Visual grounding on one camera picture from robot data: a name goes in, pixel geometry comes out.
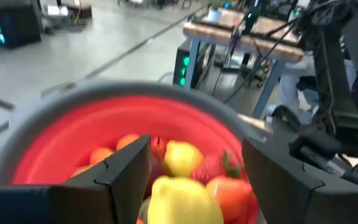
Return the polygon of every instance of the metal table frame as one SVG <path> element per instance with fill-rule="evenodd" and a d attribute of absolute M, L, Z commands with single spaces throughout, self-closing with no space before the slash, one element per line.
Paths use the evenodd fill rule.
<path fill-rule="evenodd" d="M 204 42 L 204 43 L 209 43 L 209 44 L 222 45 L 225 47 L 229 47 L 229 43 L 217 42 L 217 41 L 211 40 L 211 39 L 199 38 L 194 35 L 188 35 L 187 37 L 189 39 L 191 39 L 191 44 L 190 44 L 190 62 L 189 62 L 189 65 L 187 66 L 187 71 L 186 71 L 185 88 L 190 89 L 190 83 L 191 83 L 191 80 L 193 79 L 193 72 L 194 72 L 194 69 L 196 66 L 196 59 L 198 56 L 198 51 L 200 49 L 200 43 Z M 249 53 L 249 54 L 256 53 L 255 50 L 242 49 L 242 48 L 237 48 L 236 51 Z M 261 117 L 263 110 L 265 109 L 266 104 L 270 98 L 270 95 L 272 94 L 273 89 L 274 89 L 275 85 L 277 84 L 278 79 L 281 76 L 281 73 L 283 72 L 285 64 L 287 62 L 294 62 L 294 61 L 290 61 L 290 60 L 286 60 L 284 58 L 278 58 L 278 57 L 274 57 L 274 56 L 269 57 L 269 58 L 275 59 L 276 62 L 272 68 L 272 71 L 270 72 L 270 75 L 266 81 L 266 84 L 264 85 L 262 94 L 260 95 L 258 102 L 255 105 L 254 111 L 252 112 L 253 118 Z"/>

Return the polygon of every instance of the blue table leg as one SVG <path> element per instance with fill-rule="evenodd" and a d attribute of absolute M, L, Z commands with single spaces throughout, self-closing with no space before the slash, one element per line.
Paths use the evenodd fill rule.
<path fill-rule="evenodd" d="M 272 72 L 268 76 L 268 79 L 265 84 L 265 88 L 263 89 L 262 94 L 260 95 L 258 102 L 254 108 L 254 112 L 252 112 L 253 118 L 261 117 L 263 110 L 265 109 L 266 104 L 270 98 L 270 95 L 272 94 L 273 89 L 277 84 L 278 79 L 281 76 L 281 73 L 283 72 L 284 66 L 285 66 L 285 61 L 281 61 L 281 60 L 276 61 L 272 69 Z"/>
<path fill-rule="evenodd" d="M 191 88 L 191 81 L 193 80 L 193 74 L 196 68 L 196 61 L 198 56 L 198 50 L 200 49 L 200 40 L 192 39 L 190 44 L 190 61 L 186 69 L 186 83 L 185 88 Z"/>

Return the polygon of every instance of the wooden tabletop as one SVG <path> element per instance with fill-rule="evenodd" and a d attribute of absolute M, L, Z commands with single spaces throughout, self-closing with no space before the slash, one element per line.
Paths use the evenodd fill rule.
<path fill-rule="evenodd" d="M 219 25 L 222 26 L 232 27 L 235 25 L 236 22 L 241 21 L 244 17 L 243 12 L 237 12 L 227 9 L 220 10 L 222 11 L 222 18 L 219 22 Z M 266 17 L 259 17 L 258 21 L 254 24 L 252 28 L 252 32 L 265 34 L 270 30 L 280 27 L 283 24 L 283 21 L 269 19 Z M 288 28 L 286 27 L 276 32 L 274 35 L 272 35 L 272 37 L 279 39 L 287 30 Z M 188 37 L 199 37 L 200 39 L 206 39 L 211 42 L 217 43 L 229 44 L 231 39 L 231 32 L 227 30 L 204 26 L 201 24 L 194 24 L 191 22 L 185 23 L 183 27 L 183 33 Z M 298 39 L 291 32 L 284 37 L 284 40 L 294 43 L 298 42 Z M 256 51 L 255 44 L 258 46 L 262 54 L 266 54 L 273 47 L 274 42 L 261 40 L 256 37 L 243 36 L 238 42 L 237 48 Z M 271 56 L 275 58 L 283 58 L 291 62 L 298 62 L 303 58 L 303 51 L 296 47 L 278 44 L 275 50 L 272 52 Z"/>

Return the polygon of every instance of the strawberry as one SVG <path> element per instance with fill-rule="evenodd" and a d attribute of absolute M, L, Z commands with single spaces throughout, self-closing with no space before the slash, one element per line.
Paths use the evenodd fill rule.
<path fill-rule="evenodd" d="M 160 159 L 164 160 L 165 151 L 167 150 L 168 141 L 160 136 L 153 136 L 151 140 L 152 145 L 152 155 Z"/>
<path fill-rule="evenodd" d="M 191 178 L 206 185 L 217 176 L 239 178 L 242 166 L 236 166 L 230 160 L 229 154 L 223 150 L 221 154 L 210 154 L 204 158 L 203 163 L 191 173 Z"/>

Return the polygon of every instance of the tomato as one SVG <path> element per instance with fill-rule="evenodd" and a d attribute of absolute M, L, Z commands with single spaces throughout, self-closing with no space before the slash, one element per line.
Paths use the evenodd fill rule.
<path fill-rule="evenodd" d="M 116 150 L 120 150 L 138 139 L 139 139 L 138 134 L 128 134 L 122 137 L 120 140 L 118 140 Z"/>
<path fill-rule="evenodd" d="M 252 187 L 245 180 L 219 176 L 209 181 L 206 188 L 215 196 L 221 207 L 225 223 L 248 211 Z"/>
<path fill-rule="evenodd" d="M 113 152 L 110 148 L 101 147 L 92 152 L 91 158 L 89 159 L 89 164 L 96 165 L 112 154 Z"/>
<path fill-rule="evenodd" d="M 168 141 L 159 136 L 152 137 L 151 145 L 152 145 L 152 155 L 154 158 L 163 160 L 165 151 L 167 150 Z"/>

